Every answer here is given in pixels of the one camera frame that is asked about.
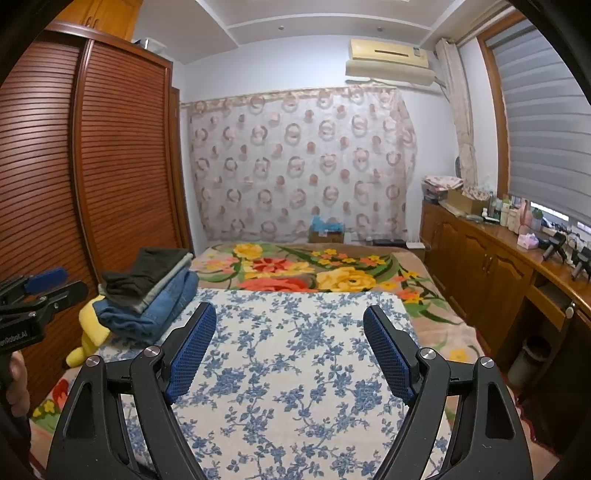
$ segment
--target ceiling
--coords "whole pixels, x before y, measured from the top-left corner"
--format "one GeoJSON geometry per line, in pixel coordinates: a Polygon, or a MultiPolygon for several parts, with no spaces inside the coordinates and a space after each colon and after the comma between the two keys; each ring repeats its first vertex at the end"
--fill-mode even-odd
{"type": "Polygon", "coordinates": [[[505,0],[144,0],[134,38],[152,37],[182,63],[241,44],[299,35],[378,37],[432,49],[505,0]]]}

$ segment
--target roller blind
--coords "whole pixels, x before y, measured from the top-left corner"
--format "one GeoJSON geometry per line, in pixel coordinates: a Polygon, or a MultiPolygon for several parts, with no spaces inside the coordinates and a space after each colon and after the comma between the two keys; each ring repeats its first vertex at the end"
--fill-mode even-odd
{"type": "Polygon", "coordinates": [[[509,130],[509,192],[591,225],[591,106],[552,45],[525,20],[486,42],[509,130]]]}

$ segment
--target trash can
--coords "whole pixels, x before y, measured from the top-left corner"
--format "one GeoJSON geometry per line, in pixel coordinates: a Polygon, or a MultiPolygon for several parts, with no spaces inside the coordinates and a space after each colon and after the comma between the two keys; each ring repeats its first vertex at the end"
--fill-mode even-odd
{"type": "Polygon", "coordinates": [[[525,388],[550,356],[550,344],[541,335],[530,335],[523,342],[519,355],[507,374],[509,384],[525,388]]]}

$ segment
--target window frame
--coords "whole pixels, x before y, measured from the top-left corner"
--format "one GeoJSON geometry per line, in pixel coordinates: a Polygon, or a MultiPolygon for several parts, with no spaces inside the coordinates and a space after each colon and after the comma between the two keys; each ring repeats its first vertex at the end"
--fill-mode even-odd
{"type": "Polygon", "coordinates": [[[499,198],[504,198],[505,195],[509,194],[509,127],[507,125],[507,117],[505,114],[501,74],[499,73],[499,67],[496,64],[495,55],[492,49],[486,45],[486,41],[523,20],[526,20],[525,15],[519,10],[516,10],[494,25],[491,25],[477,36],[478,44],[480,45],[480,50],[484,57],[486,71],[488,72],[488,79],[491,84],[492,102],[495,108],[496,146],[498,152],[496,196],[499,198]]]}

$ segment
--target jeans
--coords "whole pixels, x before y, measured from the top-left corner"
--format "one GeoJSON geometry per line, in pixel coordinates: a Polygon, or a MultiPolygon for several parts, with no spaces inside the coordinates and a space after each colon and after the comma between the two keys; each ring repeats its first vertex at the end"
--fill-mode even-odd
{"type": "Polygon", "coordinates": [[[111,332],[146,343],[155,343],[197,293],[199,278],[183,268],[142,314],[120,307],[108,299],[93,307],[99,323],[111,332]]]}

